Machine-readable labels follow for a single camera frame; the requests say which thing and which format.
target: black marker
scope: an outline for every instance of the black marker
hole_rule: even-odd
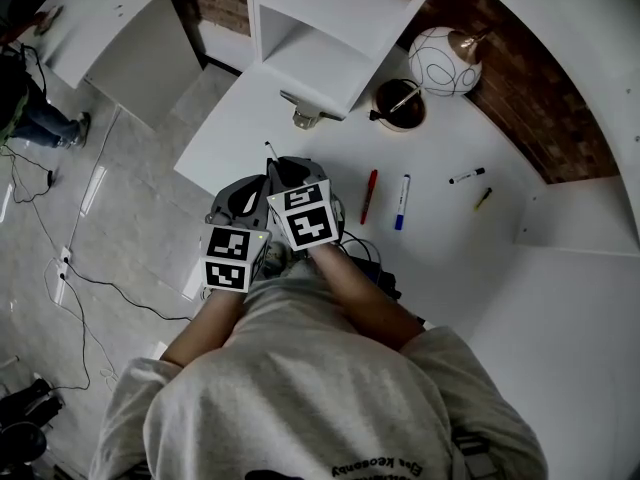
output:
[[[484,167],[480,167],[480,169],[476,169],[475,171],[465,172],[460,176],[455,176],[454,178],[451,178],[449,180],[449,183],[453,185],[454,183],[458,183],[462,180],[466,180],[467,178],[471,178],[471,176],[479,176],[480,174],[484,174],[485,172],[486,171],[484,170]]]

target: gray floor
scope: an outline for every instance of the gray floor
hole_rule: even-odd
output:
[[[82,369],[80,322],[48,298],[43,271],[69,243],[83,194],[98,158],[115,106],[88,84],[70,90],[46,73],[48,97],[69,116],[88,110],[93,125],[79,151],[52,150],[13,139],[17,153],[57,171],[57,182],[37,209],[53,244],[44,234],[31,204],[9,198],[0,215],[0,363],[18,355],[21,362],[0,373],[12,390],[24,387],[32,372],[56,385],[86,384]],[[154,133],[122,110],[108,135],[98,169],[104,172],[90,207],[81,214],[73,238],[73,264],[94,279],[118,284],[135,301],[167,316],[192,316],[201,304],[183,294],[198,259],[199,224],[212,196],[173,171],[173,166],[202,121],[235,81],[208,66]],[[18,160],[20,179],[31,194],[45,186],[45,175]],[[0,159],[0,202],[11,185],[10,161]],[[25,196],[22,188],[18,197]],[[55,264],[46,272],[52,296]],[[104,345],[116,372],[128,359],[150,355],[158,341],[170,341],[183,327],[130,306],[109,287],[88,284],[74,275],[86,319]],[[66,289],[63,305],[79,314]],[[95,449],[101,417],[113,380],[109,364],[88,337],[88,391],[64,390],[66,408],[48,431],[51,452],[72,468],[86,472]]]

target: white shelf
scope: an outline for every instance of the white shelf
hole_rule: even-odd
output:
[[[409,0],[260,0],[374,57],[397,28]]]
[[[304,84],[348,112],[371,61],[350,46],[300,23],[265,59],[267,66]]]

